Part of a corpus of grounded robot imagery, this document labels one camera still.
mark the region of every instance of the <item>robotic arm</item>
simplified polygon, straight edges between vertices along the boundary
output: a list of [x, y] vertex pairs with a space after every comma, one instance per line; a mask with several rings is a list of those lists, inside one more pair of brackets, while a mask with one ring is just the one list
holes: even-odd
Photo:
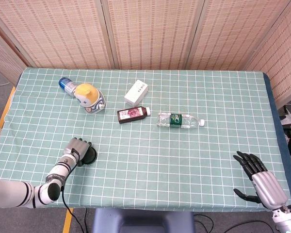
[[273, 212], [273, 221], [281, 233], [291, 233], [291, 209], [286, 206], [288, 197], [278, 183], [273, 173], [269, 172], [263, 162], [253, 154], [240, 151], [233, 157], [243, 167], [245, 173], [251, 180], [257, 196], [248, 196], [238, 189], [234, 192], [241, 199], [262, 203], [263, 206]]
[[91, 145], [91, 142], [82, 141], [81, 138], [72, 138], [62, 157], [46, 176], [46, 182], [40, 186], [0, 180], [0, 208], [37, 208], [55, 202], [74, 168], [96, 160], [97, 154]]

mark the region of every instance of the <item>white box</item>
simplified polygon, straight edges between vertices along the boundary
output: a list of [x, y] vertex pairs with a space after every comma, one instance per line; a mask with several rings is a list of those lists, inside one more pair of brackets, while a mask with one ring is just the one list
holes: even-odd
[[124, 96], [125, 102], [133, 107], [136, 107], [148, 91], [148, 85], [140, 80], [137, 80], [128, 93]]

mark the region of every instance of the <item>gray floor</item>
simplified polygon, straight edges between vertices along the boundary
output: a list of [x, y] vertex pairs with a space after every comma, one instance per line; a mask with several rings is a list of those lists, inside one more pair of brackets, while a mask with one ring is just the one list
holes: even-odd
[[[6, 83], [6, 80], [0, 76], [0, 84]], [[0, 117], [5, 107], [6, 101], [9, 97], [12, 85], [0, 87]], [[65, 221], [65, 208], [45, 208], [45, 209], [0, 209], [0, 233], [59, 233], [63, 231]], [[75, 209], [74, 214], [78, 217], [79, 221], [84, 227], [85, 209]], [[270, 212], [240, 212], [240, 213], [203, 213], [211, 217], [214, 221], [214, 229], [212, 233], [222, 233], [229, 227], [238, 223], [249, 220], [263, 220], [268, 222], [275, 231], [275, 225], [272, 222], [272, 214]], [[94, 219], [95, 211], [90, 209], [88, 211], [86, 222], [89, 230], [91, 229]], [[202, 217], [195, 217], [196, 220], [203, 222], [208, 231], [211, 228], [211, 222]], [[71, 233], [80, 233], [81, 229], [75, 220], [72, 220], [70, 226]], [[205, 233], [203, 227], [196, 223], [196, 232]], [[239, 226], [229, 233], [257, 233], [257, 232], [270, 232], [270, 229], [262, 223], [251, 223]]]

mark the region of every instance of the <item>table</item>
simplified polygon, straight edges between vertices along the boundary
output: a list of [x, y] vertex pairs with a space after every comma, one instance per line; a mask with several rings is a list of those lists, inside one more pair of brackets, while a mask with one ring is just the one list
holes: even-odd
[[[85, 113], [59, 87], [61, 77], [93, 84], [104, 94], [106, 109]], [[141, 105], [152, 114], [119, 124], [116, 111], [129, 107], [124, 95], [136, 79], [149, 85]], [[275, 129], [278, 115], [267, 86], [261, 72], [28, 67], [5, 117], [0, 178], [39, 185], [69, 140], [82, 137], [93, 142], [98, 159], [68, 178], [65, 200], [70, 207], [264, 210], [233, 193], [234, 187], [255, 193], [232, 157], [240, 150], [260, 155], [290, 203], [291, 169], [285, 174], [284, 166], [291, 161], [281, 158], [288, 149], [282, 131]], [[158, 127], [157, 114], [164, 111], [189, 113], [206, 124], [189, 130]], [[62, 200], [51, 206], [63, 206]]]

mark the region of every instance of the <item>bottle cap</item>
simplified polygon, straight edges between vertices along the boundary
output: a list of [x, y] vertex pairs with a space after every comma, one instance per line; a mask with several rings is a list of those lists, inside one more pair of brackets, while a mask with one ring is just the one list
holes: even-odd
[[145, 109], [146, 109], [146, 114], [147, 114], [148, 116], [150, 116], [150, 115], [151, 115], [150, 108], [149, 108], [149, 107], [146, 107]]
[[199, 125], [199, 126], [204, 126], [204, 125], [205, 125], [205, 120], [200, 119], [198, 125]]

